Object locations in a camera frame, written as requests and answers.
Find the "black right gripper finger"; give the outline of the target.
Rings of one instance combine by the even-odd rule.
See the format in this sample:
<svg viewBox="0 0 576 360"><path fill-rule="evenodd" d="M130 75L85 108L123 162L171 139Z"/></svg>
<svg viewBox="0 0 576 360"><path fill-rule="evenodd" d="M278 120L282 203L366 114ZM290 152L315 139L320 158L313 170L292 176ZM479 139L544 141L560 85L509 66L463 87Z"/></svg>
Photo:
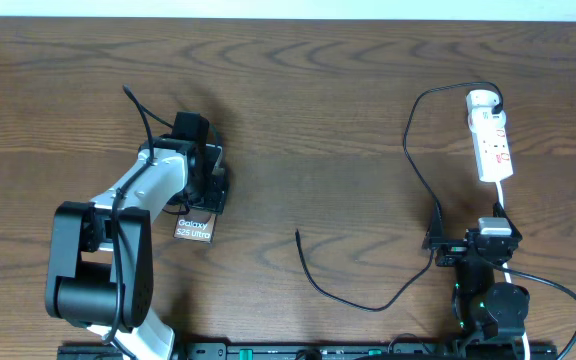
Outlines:
<svg viewBox="0 0 576 360"><path fill-rule="evenodd" d="M517 227L512 222L512 220L509 218L506 210L504 209L504 207L501 205L500 202L495 202L493 204L492 213L493 213L493 217L495 219L497 219L498 223L503 224L507 228L505 235L516 238L516 239L522 238L522 234L517 229Z"/></svg>
<svg viewBox="0 0 576 360"><path fill-rule="evenodd" d="M444 241L444 228L441 207L435 204L431 220L422 242L423 249L437 249Z"/></svg>

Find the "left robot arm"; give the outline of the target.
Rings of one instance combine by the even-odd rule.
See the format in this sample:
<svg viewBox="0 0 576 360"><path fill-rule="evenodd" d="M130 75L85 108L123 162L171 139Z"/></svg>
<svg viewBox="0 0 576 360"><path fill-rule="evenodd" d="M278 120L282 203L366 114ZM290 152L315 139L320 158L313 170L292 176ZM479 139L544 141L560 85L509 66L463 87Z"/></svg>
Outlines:
<svg viewBox="0 0 576 360"><path fill-rule="evenodd" d="M175 332L151 307L152 224L168 205L220 214L222 146L158 137L87 202L55 211L45 285L49 316L99 335L125 359L170 359Z"/></svg>

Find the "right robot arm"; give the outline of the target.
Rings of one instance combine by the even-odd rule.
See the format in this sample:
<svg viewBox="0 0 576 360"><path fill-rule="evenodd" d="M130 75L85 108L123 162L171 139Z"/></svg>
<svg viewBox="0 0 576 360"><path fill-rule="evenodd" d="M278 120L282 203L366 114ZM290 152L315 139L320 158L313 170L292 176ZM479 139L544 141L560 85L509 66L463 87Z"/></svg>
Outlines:
<svg viewBox="0 0 576 360"><path fill-rule="evenodd" d="M435 252L438 267L455 269L452 307L466 341L512 340L525 333L528 291L494 276L512 258L521 240L521 233L499 203L493 205L491 216L480 218L461 239L444 234L441 210L433 209L423 247Z"/></svg>

